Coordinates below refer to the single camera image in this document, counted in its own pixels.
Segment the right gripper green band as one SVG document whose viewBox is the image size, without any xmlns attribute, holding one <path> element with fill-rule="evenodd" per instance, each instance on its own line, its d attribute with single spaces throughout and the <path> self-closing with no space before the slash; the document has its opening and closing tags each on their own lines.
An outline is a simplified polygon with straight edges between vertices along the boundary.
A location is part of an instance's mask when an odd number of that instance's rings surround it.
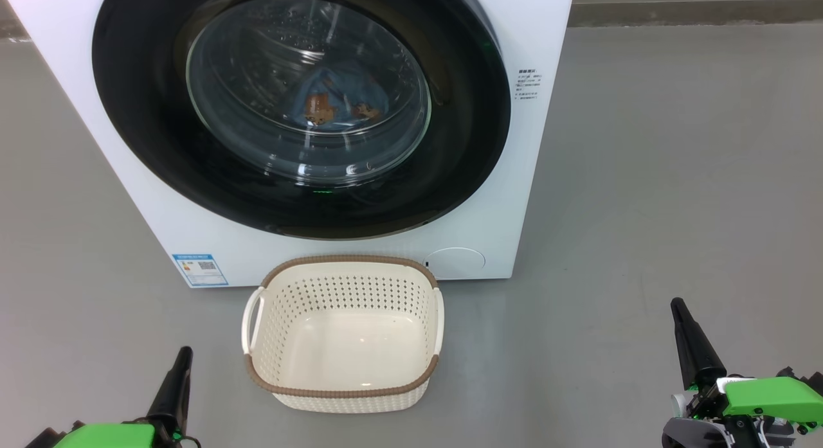
<svg viewBox="0 0 823 448">
<path fill-rule="evenodd" d="M 673 447 L 793 447 L 821 429 L 821 377 L 727 377 L 682 298 L 671 316 L 683 389 L 671 397 Z"/>
</svg>

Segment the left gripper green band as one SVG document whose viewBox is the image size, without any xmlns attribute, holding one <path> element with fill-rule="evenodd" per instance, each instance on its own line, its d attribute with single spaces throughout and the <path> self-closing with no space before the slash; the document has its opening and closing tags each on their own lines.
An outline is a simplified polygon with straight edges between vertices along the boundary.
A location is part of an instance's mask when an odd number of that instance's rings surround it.
<svg viewBox="0 0 823 448">
<path fill-rule="evenodd" d="M 56 447 L 199 447 L 186 435 L 193 349 L 182 346 L 149 407 L 146 418 L 120 424 L 76 421 Z"/>
</svg>

